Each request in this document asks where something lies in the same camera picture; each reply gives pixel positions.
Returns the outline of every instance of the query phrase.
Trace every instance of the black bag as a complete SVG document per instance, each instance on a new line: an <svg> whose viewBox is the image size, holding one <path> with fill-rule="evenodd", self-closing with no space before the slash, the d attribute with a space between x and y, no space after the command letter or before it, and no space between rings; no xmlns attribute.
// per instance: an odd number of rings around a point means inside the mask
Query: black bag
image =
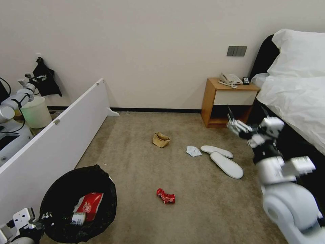
<svg viewBox="0 0 325 244"><path fill-rule="evenodd" d="M58 222L46 226L45 233L56 242L86 242L102 233L114 220L116 214L115 184L98 165L72 170L57 179L45 194L40 216L51 212L54 218L69 216L79 199L91 192L104 193L96 217L83 226Z"/></svg>
<svg viewBox="0 0 325 244"><path fill-rule="evenodd" d="M38 65L33 71L34 76L46 76L46 79L41 82L30 81L30 83L37 87L42 96L59 94L62 97L60 88L54 80L54 70L48 68L41 57L38 57L36 62Z"/></svg>

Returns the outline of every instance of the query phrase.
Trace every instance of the beige carpet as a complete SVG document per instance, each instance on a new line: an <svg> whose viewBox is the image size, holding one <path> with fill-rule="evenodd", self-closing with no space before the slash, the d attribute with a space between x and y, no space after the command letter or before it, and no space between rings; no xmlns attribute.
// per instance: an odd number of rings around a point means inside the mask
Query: beige carpet
<svg viewBox="0 0 325 244"><path fill-rule="evenodd" d="M155 132L170 144L152 144ZM203 153L186 146L214 145L234 154L244 170L235 180ZM286 243L262 208L252 152L228 129L206 129L199 114L121 113L107 118L77 167L98 164L114 180L115 221L88 243ZM156 196L163 188L176 204ZM53 243L43 237L41 243Z"/></svg>

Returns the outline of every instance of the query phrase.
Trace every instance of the red snack bag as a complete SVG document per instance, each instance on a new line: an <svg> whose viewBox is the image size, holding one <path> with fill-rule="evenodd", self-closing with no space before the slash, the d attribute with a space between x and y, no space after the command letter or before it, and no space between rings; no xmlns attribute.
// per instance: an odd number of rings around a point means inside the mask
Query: red snack bag
<svg viewBox="0 0 325 244"><path fill-rule="evenodd" d="M86 221L95 219L98 207L102 201L104 193L92 192L79 199L78 204L74 207L73 212L85 212Z"/></svg>

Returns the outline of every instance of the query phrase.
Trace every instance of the trash bin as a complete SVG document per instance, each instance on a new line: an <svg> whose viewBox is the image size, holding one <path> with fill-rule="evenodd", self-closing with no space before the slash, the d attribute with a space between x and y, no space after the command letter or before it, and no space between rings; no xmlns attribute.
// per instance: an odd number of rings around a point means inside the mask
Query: trash bin
<svg viewBox="0 0 325 244"><path fill-rule="evenodd" d="M20 110L30 128L44 128L52 121L44 97L34 97L31 102L26 103Z"/></svg>
<svg viewBox="0 0 325 244"><path fill-rule="evenodd" d="M71 215L79 199L91 192L104 193L93 221L85 222L82 226L59 221L62 217ZM54 241L86 242L102 233L113 222L116 205L114 182L105 171L95 165L74 169L57 179L43 198L40 216L51 212L54 224L46 226L45 233Z"/></svg>

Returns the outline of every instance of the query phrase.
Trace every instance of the paper bag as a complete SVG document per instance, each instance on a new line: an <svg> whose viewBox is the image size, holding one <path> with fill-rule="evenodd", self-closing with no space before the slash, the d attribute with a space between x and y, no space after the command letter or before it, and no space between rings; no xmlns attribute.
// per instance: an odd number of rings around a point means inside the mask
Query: paper bag
<svg viewBox="0 0 325 244"><path fill-rule="evenodd" d="M163 148L168 145L169 141L170 138L168 136L165 136L160 132L157 132L153 135L152 143L160 148Z"/></svg>

